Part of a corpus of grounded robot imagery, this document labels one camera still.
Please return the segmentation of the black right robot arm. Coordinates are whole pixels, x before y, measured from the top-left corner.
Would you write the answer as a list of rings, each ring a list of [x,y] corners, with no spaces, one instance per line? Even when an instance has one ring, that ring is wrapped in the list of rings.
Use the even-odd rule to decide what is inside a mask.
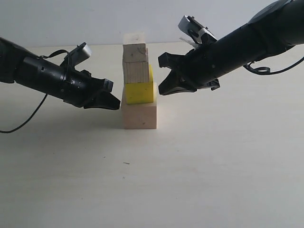
[[[219,88],[219,78],[240,67],[258,75],[270,75],[267,67],[254,62],[280,55],[304,42],[304,3],[277,0],[251,20],[222,38],[216,38],[193,16],[184,16],[179,29],[194,41],[185,55],[168,52],[159,56],[160,67],[170,69],[159,84],[161,95]]]

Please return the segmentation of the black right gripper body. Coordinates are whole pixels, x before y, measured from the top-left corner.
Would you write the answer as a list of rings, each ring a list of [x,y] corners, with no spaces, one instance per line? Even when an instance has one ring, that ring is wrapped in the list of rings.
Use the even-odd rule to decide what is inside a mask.
[[[201,45],[185,55],[165,52],[158,57],[159,66],[177,72],[197,90],[215,88],[216,80],[254,61],[266,52],[266,44],[250,26],[243,25],[215,43]]]

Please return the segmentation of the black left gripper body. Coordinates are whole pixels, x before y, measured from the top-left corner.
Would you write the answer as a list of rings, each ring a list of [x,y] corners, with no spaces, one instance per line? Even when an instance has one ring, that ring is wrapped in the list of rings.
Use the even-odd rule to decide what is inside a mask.
[[[16,83],[63,100],[78,108],[99,91],[111,92],[113,83],[60,67],[44,59],[26,57],[14,74]]]

